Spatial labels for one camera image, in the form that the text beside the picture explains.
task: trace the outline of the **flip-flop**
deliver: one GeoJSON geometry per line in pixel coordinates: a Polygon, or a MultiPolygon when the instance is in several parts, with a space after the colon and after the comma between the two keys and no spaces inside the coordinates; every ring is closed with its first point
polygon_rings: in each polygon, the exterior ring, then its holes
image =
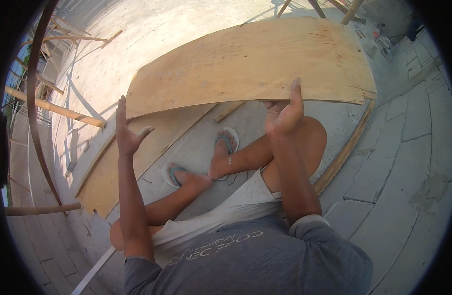
{"type": "Polygon", "coordinates": [[[181,185],[178,183],[177,179],[175,178],[174,172],[177,170],[182,170],[182,171],[187,171],[185,168],[182,167],[174,167],[174,168],[170,168],[170,173],[168,172],[169,170],[169,165],[170,163],[165,163],[164,166],[162,166],[162,169],[160,171],[160,173],[162,174],[162,177],[164,178],[164,180],[167,182],[167,184],[169,184],[170,186],[176,187],[176,188],[180,188],[181,185]]]}
{"type": "MultiPolygon", "coordinates": [[[[233,128],[231,128],[231,127],[224,127],[224,128],[223,128],[223,131],[229,132],[229,134],[231,134],[231,135],[234,137],[234,141],[236,142],[236,148],[235,148],[234,150],[232,149],[231,143],[229,142],[228,137],[227,137],[226,135],[224,135],[224,134],[218,135],[218,136],[216,137],[216,139],[215,139],[215,146],[216,146],[216,142],[217,142],[219,139],[223,139],[223,140],[226,142],[226,145],[227,145],[227,149],[228,149],[228,153],[229,153],[229,154],[232,154],[232,153],[237,152],[237,150],[239,149],[239,136],[237,135],[237,132],[236,132],[233,128]]],[[[229,175],[224,175],[223,177],[220,177],[220,178],[218,178],[217,180],[226,180],[226,178],[227,178],[228,176],[229,176],[229,175]]]]}

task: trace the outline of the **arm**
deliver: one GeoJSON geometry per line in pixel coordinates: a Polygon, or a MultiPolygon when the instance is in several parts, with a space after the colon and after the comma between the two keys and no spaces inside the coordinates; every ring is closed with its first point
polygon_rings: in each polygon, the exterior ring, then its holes
{"type": "Polygon", "coordinates": [[[274,159],[277,163],[282,206],[290,225],[301,217],[311,214],[321,215],[321,204],[308,179],[294,139],[294,131],[303,117],[300,78],[292,83],[290,103],[264,102],[268,109],[265,130],[270,140],[274,159]]]}
{"type": "Polygon", "coordinates": [[[118,142],[119,219],[124,242],[124,256],[139,255],[154,261],[144,201],[136,182],[133,156],[140,143],[154,130],[147,126],[138,135],[126,125],[126,98],[118,101],[116,138],[118,142]]]}

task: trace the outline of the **curved plywood board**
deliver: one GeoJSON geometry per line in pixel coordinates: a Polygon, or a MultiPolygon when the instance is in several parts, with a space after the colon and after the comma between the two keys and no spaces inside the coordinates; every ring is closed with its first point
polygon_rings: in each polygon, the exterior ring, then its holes
{"type": "Polygon", "coordinates": [[[309,16],[257,21],[184,44],[142,67],[126,94],[128,118],[205,103],[376,98],[369,62],[347,26],[309,16]]]}
{"type": "MultiPolygon", "coordinates": [[[[150,114],[131,121],[128,128],[137,133],[144,127],[156,127],[144,139],[135,153],[133,163],[136,179],[142,174],[190,127],[201,119],[215,104],[173,109],[150,114]]],[[[106,147],[93,160],[75,197],[88,212],[98,212],[102,218],[119,202],[118,192],[118,143],[111,137],[106,147]]]]}

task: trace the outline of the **teal flip-flop strap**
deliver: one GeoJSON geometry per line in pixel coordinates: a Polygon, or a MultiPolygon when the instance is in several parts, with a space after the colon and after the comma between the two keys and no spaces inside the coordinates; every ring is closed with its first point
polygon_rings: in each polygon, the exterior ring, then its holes
{"type": "Polygon", "coordinates": [[[174,168],[171,168],[171,169],[170,169],[170,177],[172,177],[172,180],[174,180],[175,185],[176,185],[176,186],[181,186],[181,185],[178,183],[178,181],[177,181],[177,179],[175,178],[175,175],[174,175],[174,172],[177,171],[177,170],[182,170],[182,171],[187,171],[187,170],[185,170],[185,169],[182,168],[182,167],[174,167],[174,168]]]}
{"type": "Polygon", "coordinates": [[[233,153],[233,149],[231,148],[231,144],[229,143],[229,138],[228,138],[226,135],[223,135],[223,134],[218,135],[218,137],[215,139],[215,145],[216,145],[216,142],[217,142],[220,138],[224,139],[224,141],[226,142],[226,145],[227,145],[227,149],[228,149],[228,151],[229,151],[229,154],[232,154],[232,153],[233,153]]]}

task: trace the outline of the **hand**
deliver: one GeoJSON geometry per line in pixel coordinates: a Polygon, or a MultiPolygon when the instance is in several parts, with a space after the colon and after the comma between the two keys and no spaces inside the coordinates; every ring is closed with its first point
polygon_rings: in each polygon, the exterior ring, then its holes
{"type": "Polygon", "coordinates": [[[303,117],[303,100],[301,98],[300,83],[300,78],[293,80],[289,102],[263,102],[268,110],[265,119],[265,133],[268,136],[289,135],[303,117]]]}
{"type": "Polygon", "coordinates": [[[147,126],[135,134],[126,125],[126,98],[121,96],[116,109],[116,140],[120,157],[133,157],[139,149],[140,143],[149,133],[154,130],[153,126],[147,126]]]}

